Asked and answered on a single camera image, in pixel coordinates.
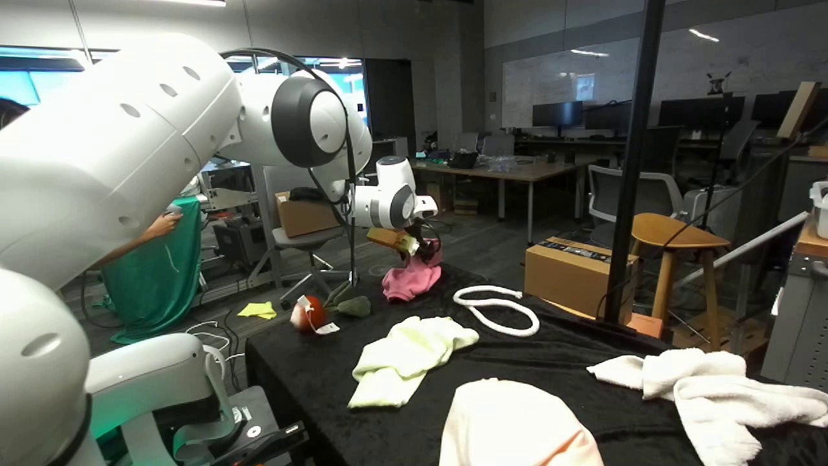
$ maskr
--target white cloth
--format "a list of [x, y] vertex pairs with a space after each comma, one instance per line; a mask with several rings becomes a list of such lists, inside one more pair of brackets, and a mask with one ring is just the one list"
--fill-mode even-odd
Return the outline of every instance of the white cloth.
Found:
[[452, 317], [411, 315], [397, 323], [386, 338], [363, 347], [359, 361], [353, 370], [359, 385], [346, 407], [403, 407], [428, 370], [477, 341], [479, 334]]
[[595, 436], [570, 407], [527, 383], [477, 381], [450, 404], [441, 466], [601, 466]]
[[745, 360], [729, 352], [624, 354], [588, 370], [598, 381], [638, 387], [641, 399], [672, 399], [699, 458], [711, 466], [742, 466], [756, 458], [760, 443], [747, 426], [828, 426], [828, 394], [750, 381]]
[[667, 348], [663, 354], [622, 354], [588, 367], [598, 381], [641, 390], [644, 399], [672, 399], [672, 385], [688, 374], [745, 374], [747, 365], [732, 352]]
[[682, 378], [675, 407], [699, 458], [715, 466], [742, 466], [758, 456], [760, 443], [747, 426], [828, 423], [828, 394], [738, 374]]

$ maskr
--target computer monitor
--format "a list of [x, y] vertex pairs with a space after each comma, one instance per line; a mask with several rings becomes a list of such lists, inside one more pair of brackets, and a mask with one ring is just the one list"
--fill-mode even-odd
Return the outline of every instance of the computer monitor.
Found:
[[632, 108], [628, 100], [588, 106], [584, 128], [604, 128], [604, 131], [613, 131], [613, 136], [622, 136], [628, 128], [628, 108]]
[[796, 91], [756, 93], [750, 118], [756, 118], [760, 128], [777, 131], [795, 96]]
[[[795, 96], [796, 96], [796, 91], [758, 93], [752, 99], [750, 117], [758, 121], [760, 128], [774, 128], [777, 131], [780, 123], [785, 121], [786, 108], [791, 106]], [[809, 104], [800, 128], [809, 131], [822, 118], [828, 118], [828, 91], [818, 91], [818, 96]]]
[[381, 158], [390, 158], [390, 156], [408, 158], [408, 136], [382, 136], [382, 140], [372, 140], [369, 163], [364, 166], [363, 174], [377, 174], [376, 163], [377, 163]]
[[807, 108], [807, 113], [805, 113], [805, 118], [802, 118], [802, 131], [818, 128], [818, 123], [820, 123], [822, 118], [828, 118], [828, 91], [825, 91], [825, 88], [820, 88], [818, 96], [816, 96], [816, 100], [809, 104], [809, 108]]
[[675, 100], [663, 100], [657, 123], [716, 135], [716, 131], [728, 131], [734, 121], [739, 121], [742, 108], [745, 108], [742, 96], [675, 99]]
[[580, 127], [584, 121], [582, 100], [560, 100], [532, 106], [532, 127], [553, 127], [563, 136], [567, 127]]

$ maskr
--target red object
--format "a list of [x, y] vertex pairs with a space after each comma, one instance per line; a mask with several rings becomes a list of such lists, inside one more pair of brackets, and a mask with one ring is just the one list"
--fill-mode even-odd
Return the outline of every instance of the red object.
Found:
[[329, 323], [329, 313], [319, 295], [301, 295], [289, 311], [289, 323], [302, 330], [316, 330]]
[[442, 277], [442, 266], [422, 262], [419, 256], [408, 258], [400, 266], [393, 266], [382, 277], [386, 299], [413, 299], [417, 295], [431, 290]]

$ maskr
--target black stand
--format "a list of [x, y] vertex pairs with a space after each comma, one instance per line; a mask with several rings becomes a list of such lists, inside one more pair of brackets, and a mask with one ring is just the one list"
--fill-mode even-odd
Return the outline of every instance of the black stand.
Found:
[[732, 127], [732, 93], [723, 93], [723, 118], [716, 123], [716, 149], [711, 156], [711, 171], [708, 171], [708, 181], [706, 181], [706, 198], [704, 198], [704, 214], [701, 214], [701, 222], [699, 228], [708, 229], [706, 228], [706, 220], [708, 220], [708, 209], [711, 209], [711, 201], [715, 201], [715, 192], [716, 192], [716, 179], [720, 179], [720, 158], [723, 158], [723, 143], [724, 143], [724, 135], [728, 128]]
[[611, 277], [609, 277], [609, 295], [606, 295], [606, 313], [604, 321], [622, 323], [622, 291], [624, 291], [624, 271], [628, 256], [628, 232], [632, 232], [632, 214], [637, 203], [637, 181], [641, 171], [641, 148], [653, 100], [653, 79], [655, 79], [655, 61], [657, 61], [657, 44], [663, 34], [663, 16], [666, 0], [648, 0], [648, 17], [638, 49], [638, 70], [637, 70], [637, 91], [632, 106], [632, 123], [624, 156], [624, 181], [622, 181], [622, 198], [615, 214], [615, 232], [613, 232], [613, 258], [611, 258]]

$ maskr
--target yellow tag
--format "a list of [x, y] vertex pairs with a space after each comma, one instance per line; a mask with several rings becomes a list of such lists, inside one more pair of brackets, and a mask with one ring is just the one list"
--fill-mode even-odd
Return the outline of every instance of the yellow tag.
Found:
[[267, 303], [248, 303], [248, 304], [243, 304], [243, 311], [240, 311], [239, 315], [256, 315], [256, 317], [272, 321], [272, 317], [276, 317], [276, 311], [274, 311], [274, 304], [267, 299]]

